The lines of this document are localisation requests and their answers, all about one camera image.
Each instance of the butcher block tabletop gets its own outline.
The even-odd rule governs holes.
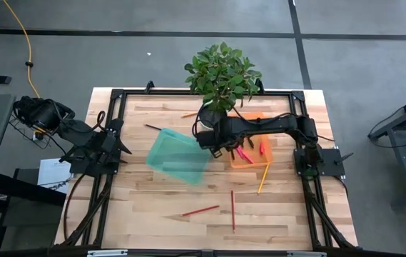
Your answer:
[[[108,110],[112,89],[93,89],[86,117],[88,125],[96,124],[99,111]],[[318,134],[333,138],[323,92],[304,90],[304,94]],[[195,116],[181,117],[196,112],[201,107],[201,99],[201,96],[172,95],[127,97],[121,140],[133,154],[122,153],[121,158],[128,163],[121,164],[114,176],[102,248],[311,250],[303,185],[294,169],[295,142],[289,135],[268,135],[273,162],[260,194],[257,190],[265,167],[232,169],[226,152],[220,158],[211,159],[202,181],[196,186],[146,165],[159,131],[144,124],[191,136]],[[290,107],[286,97],[254,96],[252,101],[244,101],[243,108],[238,106],[238,110],[241,114],[263,112],[265,117],[273,117],[289,112]],[[323,148],[334,146],[332,141],[322,138],[319,144]],[[344,237],[357,245],[344,187],[333,177],[322,177],[321,181],[329,217]],[[68,207],[69,233],[87,212],[92,182],[92,178],[84,177],[74,192]],[[231,217],[232,190],[235,192],[235,232]],[[220,208],[182,216],[209,206]],[[62,220],[55,243],[64,240]],[[93,222],[91,242],[97,220],[98,215]],[[324,242],[318,218],[316,223],[320,242]]]

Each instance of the red pencil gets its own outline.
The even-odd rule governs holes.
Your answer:
[[[234,191],[233,190],[231,190],[231,217],[233,219],[233,233],[234,233],[234,230],[236,229],[236,224],[234,221]]]
[[[220,207],[220,206],[211,206],[211,207],[203,208],[201,210],[196,210],[196,211],[191,211],[189,213],[184,213],[184,214],[182,214],[182,216],[188,216],[188,215],[198,213],[198,212],[201,212],[201,211],[209,211],[209,210],[212,210],[213,208],[218,208],[218,207]]]

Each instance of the yellow cable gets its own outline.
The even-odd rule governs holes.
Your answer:
[[[6,4],[6,7],[8,7],[9,11],[11,11],[12,15],[14,16],[14,18],[16,18],[16,21],[19,23],[20,27],[22,28],[22,31],[24,31],[25,34],[25,38],[26,38],[26,42],[29,45],[29,62],[31,63],[31,44],[30,44],[30,39],[29,39],[29,35],[26,33],[26,30],[24,28],[24,25],[22,25],[22,23],[20,22],[19,18],[17,17],[16,13],[12,10],[12,8],[9,6],[8,2],[6,0],[3,0],[4,4]],[[38,91],[34,88],[33,82],[31,82],[31,67],[30,66],[26,66],[28,69],[28,77],[29,77],[29,83],[30,86],[32,87],[34,93],[36,94],[36,96],[38,96],[38,98],[40,98]]]

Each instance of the floor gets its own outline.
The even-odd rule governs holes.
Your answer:
[[[111,36],[30,37],[39,93],[65,103],[79,119],[95,86],[145,86],[149,80],[185,86],[183,65],[221,41],[257,64],[266,88],[322,89],[337,145],[343,153],[355,152],[345,170],[360,246],[406,253],[406,209],[390,207],[406,182],[393,152],[366,137],[373,124],[406,104],[406,36],[401,36],[406,0],[294,2],[295,7],[292,0],[9,0],[28,29],[110,31]],[[0,1],[0,29],[5,28],[19,29]],[[299,30],[314,36],[295,38]],[[116,31],[129,32],[112,36]],[[342,36],[335,40],[328,34]],[[386,40],[392,39],[388,35],[402,40]],[[0,34],[0,74],[13,78],[0,85],[0,93],[33,95],[26,60],[24,36]],[[40,159],[59,156],[55,146],[37,151],[8,128],[0,172],[11,175],[17,167],[36,168]],[[58,217],[49,219],[58,223]],[[20,239],[33,229],[43,233]],[[20,224],[9,231],[5,248],[47,247],[53,233],[48,223]]]

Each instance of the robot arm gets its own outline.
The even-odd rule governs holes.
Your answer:
[[[246,136],[269,133],[286,133],[297,143],[305,146],[305,162],[317,166],[322,160],[321,147],[313,119],[307,116],[283,114],[274,118],[245,120],[242,117],[223,117],[215,124],[213,131],[201,131],[196,140],[203,149],[209,149],[214,157],[221,155],[225,148],[232,151],[237,148]]]
[[[51,99],[32,99],[24,96],[13,105],[15,117],[27,126],[48,136],[58,134],[73,147],[65,153],[60,162],[71,163],[71,173],[113,173],[120,159],[121,151],[131,154],[120,140],[123,121],[113,119],[104,128],[101,123],[106,115],[100,112],[97,124],[90,127],[75,120],[74,111]]]

